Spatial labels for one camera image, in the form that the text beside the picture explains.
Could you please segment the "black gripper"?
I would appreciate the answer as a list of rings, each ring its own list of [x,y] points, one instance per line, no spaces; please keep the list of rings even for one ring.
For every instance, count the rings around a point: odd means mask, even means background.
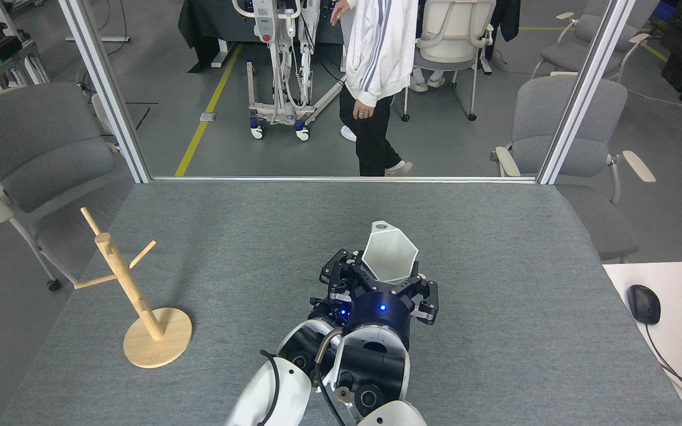
[[[437,283],[422,273],[393,286],[393,293],[356,288],[351,299],[347,334],[363,325],[388,326],[400,337],[406,350],[410,348],[410,315],[423,324],[433,325],[439,310]]]
[[[308,319],[328,323],[346,323],[351,312],[351,301],[365,293],[377,290],[377,281],[363,266],[348,266],[356,255],[347,249],[339,249],[320,269],[320,283],[329,284],[330,299],[310,299],[312,310]]]

